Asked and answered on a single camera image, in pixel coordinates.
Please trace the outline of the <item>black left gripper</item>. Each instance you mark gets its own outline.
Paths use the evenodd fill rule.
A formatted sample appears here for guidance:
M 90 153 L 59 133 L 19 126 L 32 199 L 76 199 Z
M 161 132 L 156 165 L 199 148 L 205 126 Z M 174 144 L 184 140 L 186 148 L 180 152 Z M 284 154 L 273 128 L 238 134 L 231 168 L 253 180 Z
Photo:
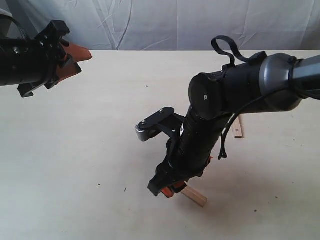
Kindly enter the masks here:
M 41 86 L 50 89 L 80 74 L 77 62 L 93 57 L 87 48 L 63 39 L 70 30 L 62 20 L 50 21 L 33 39 L 21 32 L 22 38 L 0 38 L 0 85 L 17 85 L 23 98 L 32 97 Z

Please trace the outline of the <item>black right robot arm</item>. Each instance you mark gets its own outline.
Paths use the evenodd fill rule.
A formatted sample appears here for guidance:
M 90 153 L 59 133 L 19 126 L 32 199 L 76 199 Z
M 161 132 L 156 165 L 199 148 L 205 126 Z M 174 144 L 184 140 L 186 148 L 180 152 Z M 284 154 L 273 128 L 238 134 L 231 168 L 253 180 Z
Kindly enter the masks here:
M 170 138 L 166 156 L 148 183 L 155 196 L 162 193 L 170 198 L 189 179 L 201 177 L 216 142 L 225 142 L 238 115 L 288 112 L 303 99 L 319 99 L 320 58 L 260 52 L 240 65 L 196 75 L 188 96 L 186 116 L 163 120 L 157 127 Z

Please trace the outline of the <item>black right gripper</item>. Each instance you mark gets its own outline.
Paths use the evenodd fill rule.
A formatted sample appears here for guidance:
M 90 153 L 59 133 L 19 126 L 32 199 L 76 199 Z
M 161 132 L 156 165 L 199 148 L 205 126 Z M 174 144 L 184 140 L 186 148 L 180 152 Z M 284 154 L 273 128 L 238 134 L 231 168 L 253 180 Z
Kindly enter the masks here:
M 170 199 L 201 177 L 211 161 L 211 152 L 225 128 L 225 116 L 205 120 L 189 110 L 182 126 L 167 142 L 166 156 L 148 183 L 148 190 Z

